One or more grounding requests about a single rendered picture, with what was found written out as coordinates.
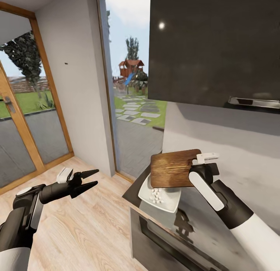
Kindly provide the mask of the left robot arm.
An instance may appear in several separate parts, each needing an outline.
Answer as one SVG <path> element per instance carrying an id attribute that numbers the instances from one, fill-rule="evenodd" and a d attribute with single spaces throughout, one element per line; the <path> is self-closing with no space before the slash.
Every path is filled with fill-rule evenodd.
<path id="1" fill-rule="evenodd" d="M 51 185 L 41 184 L 26 188 L 16 194 L 13 210 L 5 223 L 0 225 L 0 271 L 27 271 L 33 234 L 36 233 L 43 206 L 56 199 L 76 198 L 98 184 L 98 181 L 82 184 L 99 169 L 73 173 L 64 167 Z"/>

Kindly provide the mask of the cutting board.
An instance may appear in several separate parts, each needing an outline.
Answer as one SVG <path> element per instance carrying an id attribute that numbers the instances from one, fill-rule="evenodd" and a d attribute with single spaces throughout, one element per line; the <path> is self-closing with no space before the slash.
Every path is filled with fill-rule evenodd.
<path id="1" fill-rule="evenodd" d="M 150 158 L 150 184 L 153 189 L 194 187 L 189 180 L 189 170 L 199 149 L 155 154 Z"/>

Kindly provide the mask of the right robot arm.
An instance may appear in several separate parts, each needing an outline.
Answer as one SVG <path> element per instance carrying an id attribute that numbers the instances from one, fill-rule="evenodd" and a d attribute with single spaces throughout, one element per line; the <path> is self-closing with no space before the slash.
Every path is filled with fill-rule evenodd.
<path id="1" fill-rule="evenodd" d="M 198 164 L 191 165 L 189 180 L 213 208 L 259 271 L 280 271 L 280 236 L 261 220 L 235 193 L 220 180 L 216 163 L 219 154 L 197 155 Z"/>

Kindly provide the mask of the bowl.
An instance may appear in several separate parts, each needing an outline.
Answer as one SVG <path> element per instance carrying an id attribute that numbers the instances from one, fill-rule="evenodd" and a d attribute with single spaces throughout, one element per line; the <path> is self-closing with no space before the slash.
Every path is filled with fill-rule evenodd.
<path id="1" fill-rule="evenodd" d="M 174 213 L 178 207 L 180 196 L 181 196 L 181 187 L 172 187 L 172 188 L 161 188 L 161 192 L 157 195 L 153 195 L 153 188 L 151 186 L 151 175 L 146 178 L 143 182 L 142 187 L 139 191 L 139 198 L 148 203 L 149 205 L 154 206 L 155 208 L 161 209 L 163 211 Z M 152 197 L 152 200 L 150 200 Z M 154 200 L 158 202 L 153 203 Z M 163 203 L 162 203 L 163 202 Z"/>

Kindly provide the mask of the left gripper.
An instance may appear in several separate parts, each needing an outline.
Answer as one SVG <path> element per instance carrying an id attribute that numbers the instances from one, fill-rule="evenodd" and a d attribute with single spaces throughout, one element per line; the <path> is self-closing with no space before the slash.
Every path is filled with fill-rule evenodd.
<path id="1" fill-rule="evenodd" d="M 51 188 L 53 198 L 60 199 L 68 195 L 70 195 L 71 198 L 76 198 L 78 195 L 98 184 L 98 181 L 82 184 L 81 178 L 85 179 L 98 172 L 99 169 L 76 172 L 73 174 L 73 179 L 68 180 L 67 183 L 59 184 L 58 182 L 55 182 Z"/>

